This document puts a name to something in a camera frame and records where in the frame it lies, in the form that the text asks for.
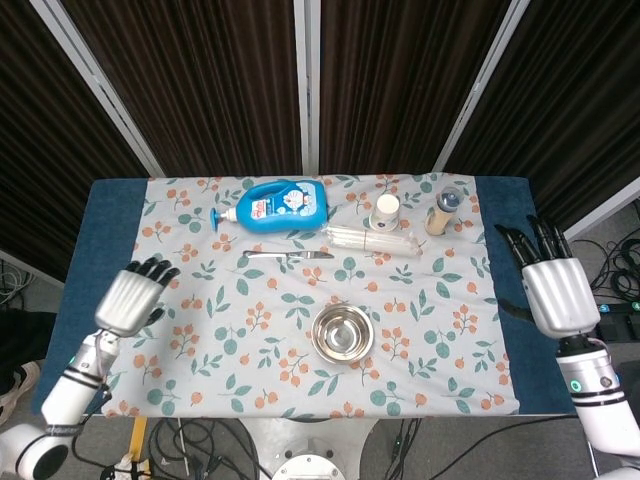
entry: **metal bowl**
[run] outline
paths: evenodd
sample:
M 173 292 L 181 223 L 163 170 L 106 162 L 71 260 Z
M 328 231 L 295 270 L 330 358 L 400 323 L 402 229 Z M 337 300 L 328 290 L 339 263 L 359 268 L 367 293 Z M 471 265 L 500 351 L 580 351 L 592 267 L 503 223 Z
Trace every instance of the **metal bowl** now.
M 311 340 L 331 363 L 353 363 L 373 345 L 373 325 L 366 313 L 346 303 L 330 305 L 313 321 Z

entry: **white sneaker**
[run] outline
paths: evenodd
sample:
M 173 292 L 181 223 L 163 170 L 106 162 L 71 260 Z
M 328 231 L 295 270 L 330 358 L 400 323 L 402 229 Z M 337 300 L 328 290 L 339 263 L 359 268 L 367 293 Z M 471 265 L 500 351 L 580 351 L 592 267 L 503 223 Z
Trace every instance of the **white sneaker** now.
M 20 375 L 16 369 L 13 372 L 13 378 L 15 379 L 13 387 L 0 396 L 0 425 L 9 419 L 22 394 L 30 390 L 40 378 L 40 367 L 36 362 L 25 363 L 19 368 L 24 371 L 25 376 Z

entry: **dark curtain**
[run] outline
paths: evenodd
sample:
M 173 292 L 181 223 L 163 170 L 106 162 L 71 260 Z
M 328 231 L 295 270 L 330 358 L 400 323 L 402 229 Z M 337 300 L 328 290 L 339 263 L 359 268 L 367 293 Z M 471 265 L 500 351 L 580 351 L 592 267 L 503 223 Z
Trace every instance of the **dark curtain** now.
M 534 1 L 447 170 L 528 177 L 564 228 L 640 176 L 640 3 Z
M 323 1 L 320 170 L 429 171 L 508 5 Z
M 93 181 L 147 173 L 29 2 L 0 43 L 0 250 L 64 280 Z
M 291 0 L 64 0 L 168 176 L 301 172 Z

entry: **cartoon label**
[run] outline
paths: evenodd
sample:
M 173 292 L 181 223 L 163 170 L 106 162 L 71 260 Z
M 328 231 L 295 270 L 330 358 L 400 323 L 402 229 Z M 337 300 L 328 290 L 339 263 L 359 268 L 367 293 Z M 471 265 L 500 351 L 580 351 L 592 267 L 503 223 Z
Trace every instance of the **cartoon label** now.
M 270 198 L 252 202 L 251 218 L 261 219 L 269 215 L 308 217 L 318 209 L 314 193 L 315 187 L 310 183 L 293 184 Z

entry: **white robotic arm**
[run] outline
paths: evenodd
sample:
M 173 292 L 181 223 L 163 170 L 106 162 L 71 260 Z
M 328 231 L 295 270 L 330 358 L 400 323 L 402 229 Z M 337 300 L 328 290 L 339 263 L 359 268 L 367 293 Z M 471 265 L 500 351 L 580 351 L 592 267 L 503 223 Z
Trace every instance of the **white robotic arm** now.
M 180 273 L 170 267 L 168 261 L 150 258 L 118 273 L 96 310 L 100 330 L 84 339 L 42 405 L 46 429 L 21 424 L 0 434 L 0 474 L 44 480 L 58 471 L 73 438 L 81 433 L 83 414 L 118 356 L 120 338 L 135 335 L 162 316 L 163 311 L 154 307 Z
M 521 269 L 524 291 L 538 329 L 557 339 L 556 361 L 589 442 L 617 455 L 624 468 L 600 478 L 640 479 L 640 429 L 602 342 L 587 336 L 600 321 L 580 261 L 571 258 L 557 227 L 528 217 L 540 254 L 519 230 L 501 225 Z

